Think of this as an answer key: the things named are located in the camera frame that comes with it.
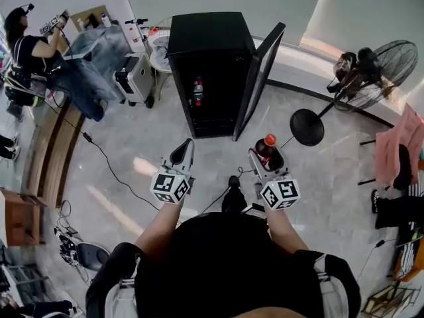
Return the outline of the black pedestal fan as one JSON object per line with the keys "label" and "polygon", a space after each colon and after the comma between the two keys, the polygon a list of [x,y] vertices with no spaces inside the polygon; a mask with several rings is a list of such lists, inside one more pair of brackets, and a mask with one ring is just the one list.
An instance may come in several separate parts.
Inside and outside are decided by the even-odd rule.
{"label": "black pedestal fan", "polygon": [[320,112],[299,109],[290,118],[292,136],[304,146],[316,146],[324,137],[322,117],[335,108],[348,113],[367,109],[389,96],[411,75],[418,63],[417,46],[408,40],[391,41],[375,50],[345,52],[333,67],[327,85],[333,100]]}

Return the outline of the black round-top case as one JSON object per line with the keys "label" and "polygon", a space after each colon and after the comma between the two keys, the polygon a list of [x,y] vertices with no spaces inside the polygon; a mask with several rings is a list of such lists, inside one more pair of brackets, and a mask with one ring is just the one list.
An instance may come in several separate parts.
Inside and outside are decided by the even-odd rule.
{"label": "black round-top case", "polygon": [[99,271],[110,256],[108,250],[89,242],[77,243],[76,254],[79,264],[92,271]]}

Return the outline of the black green-trim backpack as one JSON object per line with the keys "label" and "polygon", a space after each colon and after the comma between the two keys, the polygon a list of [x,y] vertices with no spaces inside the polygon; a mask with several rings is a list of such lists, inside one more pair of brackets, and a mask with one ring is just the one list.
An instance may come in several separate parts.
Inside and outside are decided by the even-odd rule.
{"label": "black green-trim backpack", "polygon": [[5,95],[20,106],[38,107],[45,99],[46,84],[39,79],[5,76]]}

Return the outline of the black mini fridge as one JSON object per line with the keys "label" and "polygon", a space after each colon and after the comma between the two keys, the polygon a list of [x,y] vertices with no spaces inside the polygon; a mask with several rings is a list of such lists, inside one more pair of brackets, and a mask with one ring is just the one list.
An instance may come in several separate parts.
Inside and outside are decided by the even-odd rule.
{"label": "black mini fridge", "polygon": [[[173,17],[168,59],[193,138],[239,139],[258,105],[285,29],[277,23],[257,46],[240,12]],[[197,76],[203,80],[199,107],[193,99]]]}

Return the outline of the person's black shirt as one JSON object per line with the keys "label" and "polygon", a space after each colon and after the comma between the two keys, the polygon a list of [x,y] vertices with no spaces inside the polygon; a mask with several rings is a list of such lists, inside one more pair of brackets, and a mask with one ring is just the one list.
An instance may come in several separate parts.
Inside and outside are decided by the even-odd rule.
{"label": "person's black shirt", "polygon": [[118,244],[92,281],[87,318],[104,318],[108,292],[134,279],[138,318],[231,318],[262,307],[291,309],[324,318],[323,284],[340,280],[348,318],[357,318],[359,286],[345,260],[324,256],[325,273],[312,250],[285,252],[259,218],[208,213],[187,220],[154,260],[129,242]]}

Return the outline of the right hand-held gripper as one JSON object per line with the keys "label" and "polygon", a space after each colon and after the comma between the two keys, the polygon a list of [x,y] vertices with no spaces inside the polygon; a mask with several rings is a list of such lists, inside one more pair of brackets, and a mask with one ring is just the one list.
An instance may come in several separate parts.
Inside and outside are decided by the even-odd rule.
{"label": "right hand-held gripper", "polygon": [[287,158],[280,147],[274,150],[274,169],[277,171],[269,172],[251,148],[248,149],[248,159],[256,177],[254,185],[257,197],[267,208],[283,210],[301,198],[297,180],[292,178],[289,168],[284,167]]}

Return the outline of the silver suitcase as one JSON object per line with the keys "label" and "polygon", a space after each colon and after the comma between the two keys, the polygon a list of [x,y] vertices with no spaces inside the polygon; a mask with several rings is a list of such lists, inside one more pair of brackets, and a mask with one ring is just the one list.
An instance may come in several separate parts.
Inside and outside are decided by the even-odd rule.
{"label": "silver suitcase", "polygon": [[148,109],[153,107],[152,69],[145,53],[123,56],[114,73],[114,79],[129,106],[134,107],[141,103]]}

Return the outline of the cardboard box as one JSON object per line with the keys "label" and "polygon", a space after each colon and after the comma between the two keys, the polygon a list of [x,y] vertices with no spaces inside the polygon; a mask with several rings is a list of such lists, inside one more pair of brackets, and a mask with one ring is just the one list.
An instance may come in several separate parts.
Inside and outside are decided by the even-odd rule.
{"label": "cardboard box", "polygon": [[105,5],[100,5],[100,6],[93,7],[82,12],[75,13],[73,15],[70,15],[70,19],[73,22],[77,31],[81,32],[83,28],[80,26],[80,23],[78,22],[80,19],[83,21],[84,25],[86,26],[89,24],[89,17],[93,15],[96,21],[100,25],[102,25],[103,24],[102,17],[101,17],[102,14],[105,14],[106,16],[109,17],[109,19],[111,19],[111,16]]}

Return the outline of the wooden bench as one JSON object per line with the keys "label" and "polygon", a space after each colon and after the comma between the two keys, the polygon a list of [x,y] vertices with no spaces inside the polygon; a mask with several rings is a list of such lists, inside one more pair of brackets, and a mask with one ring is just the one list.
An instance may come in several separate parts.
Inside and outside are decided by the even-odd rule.
{"label": "wooden bench", "polygon": [[59,109],[48,107],[36,128],[25,186],[52,209],[62,204],[68,169],[84,121],[82,113],[67,99]]}

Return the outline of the black box with red trim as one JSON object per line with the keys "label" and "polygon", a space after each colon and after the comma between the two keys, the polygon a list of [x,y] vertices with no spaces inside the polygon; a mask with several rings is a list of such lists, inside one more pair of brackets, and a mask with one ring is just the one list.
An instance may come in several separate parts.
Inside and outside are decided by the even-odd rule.
{"label": "black box with red trim", "polygon": [[266,219],[266,212],[263,205],[252,203],[246,206],[242,211],[242,214],[258,217],[260,219]]}

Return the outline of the person's black trousers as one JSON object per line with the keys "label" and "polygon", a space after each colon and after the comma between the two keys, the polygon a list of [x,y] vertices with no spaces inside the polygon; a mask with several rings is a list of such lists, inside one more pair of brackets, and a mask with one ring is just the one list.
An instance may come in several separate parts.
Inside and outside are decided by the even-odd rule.
{"label": "person's black trousers", "polygon": [[241,213],[247,206],[244,194],[239,185],[232,185],[224,196],[221,212],[222,213]]}

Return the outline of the dark soda bottle red cap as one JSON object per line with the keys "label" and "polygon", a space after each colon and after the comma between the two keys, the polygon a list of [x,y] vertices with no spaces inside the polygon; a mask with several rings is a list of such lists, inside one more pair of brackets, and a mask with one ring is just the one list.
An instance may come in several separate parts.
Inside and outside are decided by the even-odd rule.
{"label": "dark soda bottle red cap", "polygon": [[276,142],[277,139],[274,134],[267,134],[264,138],[256,142],[254,151],[258,155],[263,166],[269,163],[275,151]]}

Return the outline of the round white side table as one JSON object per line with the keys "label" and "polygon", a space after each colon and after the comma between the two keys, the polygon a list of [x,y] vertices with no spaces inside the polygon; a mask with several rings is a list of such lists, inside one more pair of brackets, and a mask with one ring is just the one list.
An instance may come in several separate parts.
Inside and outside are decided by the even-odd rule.
{"label": "round white side table", "polygon": [[168,46],[170,39],[170,31],[172,25],[172,17],[168,17],[160,21],[148,31],[148,45],[150,46],[150,64],[159,71],[170,74],[172,69],[168,59]]}

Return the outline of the clear acrylic table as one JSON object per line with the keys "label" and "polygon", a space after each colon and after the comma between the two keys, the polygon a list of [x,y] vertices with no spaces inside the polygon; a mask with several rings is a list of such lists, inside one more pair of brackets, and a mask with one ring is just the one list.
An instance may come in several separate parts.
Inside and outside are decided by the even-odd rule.
{"label": "clear acrylic table", "polygon": [[87,64],[100,75],[112,74],[131,48],[119,25],[85,30],[78,34],[63,57],[79,64]]}

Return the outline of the wooden cabinet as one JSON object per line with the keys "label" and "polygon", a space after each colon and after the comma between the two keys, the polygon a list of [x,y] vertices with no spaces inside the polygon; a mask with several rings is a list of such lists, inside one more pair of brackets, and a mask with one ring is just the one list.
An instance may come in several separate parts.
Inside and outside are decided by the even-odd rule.
{"label": "wooden cabinet", "polygon": [[44,208],[33,195],[0,187],[0,241],[6,247],[40,245]]}

